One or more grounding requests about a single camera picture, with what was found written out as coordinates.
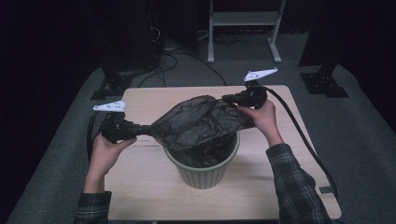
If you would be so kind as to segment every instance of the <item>dark background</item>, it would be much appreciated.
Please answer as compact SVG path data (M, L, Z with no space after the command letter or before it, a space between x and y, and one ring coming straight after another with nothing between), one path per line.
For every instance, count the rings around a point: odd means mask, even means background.
M127 13L154 1L124 1L125 8L110 1L32 1L0 2L0 72L2 77L1 125L1 219L5 222L20 198L49 143L72 104L81 85L96 68L109 63L131 67L155 65L148 41L147 21L123 23L117 10ZM169 5L179 4L169 0ZM216 1L218 10L249 10L276 6L276 1ZM208 1L191 0L183 10L197 29L207 27ZM154 20L166 30L177 11L156 8ZM359 81L373 104L395 130L395 45L393 36L396 9L392 1L289 1L285 6L281 32L306 32L311 36L302 65L321 64L326 51L333 49L339 63ZM146 36L133 42L135 34Z

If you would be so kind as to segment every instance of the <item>trash bag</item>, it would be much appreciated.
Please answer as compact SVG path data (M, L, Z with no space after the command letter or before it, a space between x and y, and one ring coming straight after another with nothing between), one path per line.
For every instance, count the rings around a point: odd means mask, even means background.
M210 95L175 105L151 125L151 135L172 156L190 167L210 167L232 152L231 138L254 127L252 118Z

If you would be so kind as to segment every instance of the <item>gray carpet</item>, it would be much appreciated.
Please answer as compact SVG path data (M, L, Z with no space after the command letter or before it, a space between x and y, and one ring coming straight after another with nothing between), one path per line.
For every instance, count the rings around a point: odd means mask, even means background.
M310 95L299 75L316 72L318 67L298 67L307 34L278 36L281 64L273 62L269 48L263 44L264 38L244 35L242 41L231 45L215 45L215 63L211 67L228 85L239 86L244 85L243 77L248 71L276 66L279 72L260 79L259 83L290 88L314 147L341 190L340 220L347 224L396 223L396 136L361 91L356 78L337 66L333 77L349 97ZM168 41L166 47L177 47L177 42ZM198 50L176 52L206 61L206 51L202 44ZM161 87L164 83L167 87L224 85L204 63L188 55L173 56L177 65L164 73L165 82L153 76L141 87ZM170 67L174 61L170 56L162 56L162 68ZM132 87L150 74L136 77ZM90 101L103 78L100 68L92 71L7 223L72 223L88 167L85 138L92 107L120 99Z

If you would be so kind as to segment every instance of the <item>tabletop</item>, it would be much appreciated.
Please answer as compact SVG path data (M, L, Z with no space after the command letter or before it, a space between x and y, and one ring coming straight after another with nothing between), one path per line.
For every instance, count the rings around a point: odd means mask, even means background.
M290 107L311 144L290 90L286 86L266 86L279 94ZM199 95L220 98L244 91L244 86L177 87L128 89L123 95L126 119L151 124L178 103ZM281 103L276 105L277 125L302 168L317 182L317 193L331 218L341 216L326 175L317 165ZM211 189L194 189L181 179L163 147L152 137L139 135L127 147L106 176L106 190L113 192L110 220L253 220L278 219L274 176L265 150L268 144L256 128L240 131L240 146L220 183Z

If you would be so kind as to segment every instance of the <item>plaid shirt sleeve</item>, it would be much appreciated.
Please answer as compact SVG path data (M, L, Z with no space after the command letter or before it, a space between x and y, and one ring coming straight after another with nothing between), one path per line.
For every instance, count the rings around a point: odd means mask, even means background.
M107 224L111 192L81 193L74 224Z
M266 154L274 172L280 223L332 223L315 191L315 179L300 167L290 146L275 145Z

